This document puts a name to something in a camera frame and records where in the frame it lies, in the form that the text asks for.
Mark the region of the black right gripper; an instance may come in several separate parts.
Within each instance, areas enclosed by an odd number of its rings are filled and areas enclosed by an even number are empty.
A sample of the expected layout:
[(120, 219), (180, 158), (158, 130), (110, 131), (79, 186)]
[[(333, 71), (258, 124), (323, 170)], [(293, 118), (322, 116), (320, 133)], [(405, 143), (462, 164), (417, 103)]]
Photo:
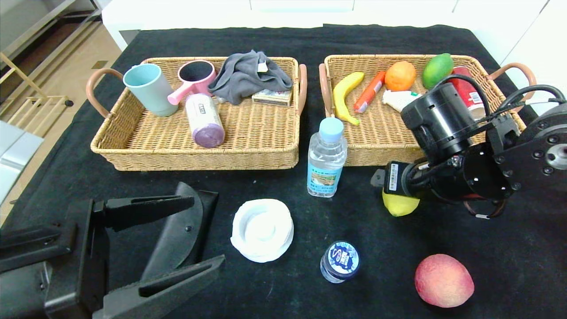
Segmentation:
[(417, 168), (415, 163), (391, 161), (385, 169), (377, 169), (371, 177), (373, 187), (384, 187), (386, 194), (417, 197), (417, 190), (410, 185), (410, 173)]

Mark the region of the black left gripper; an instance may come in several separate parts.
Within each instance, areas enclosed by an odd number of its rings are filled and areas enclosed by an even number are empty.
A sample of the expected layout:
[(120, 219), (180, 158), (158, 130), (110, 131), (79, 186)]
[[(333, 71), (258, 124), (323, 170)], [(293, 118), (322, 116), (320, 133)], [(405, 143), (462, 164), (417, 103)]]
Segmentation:
[(70, 204), (65, 216), (1, 234), (3, 319), (161, 319), (219, 277), (225, 255), (108, 293), (107, 232), (158, 221), (194, 196), (111, 198)]

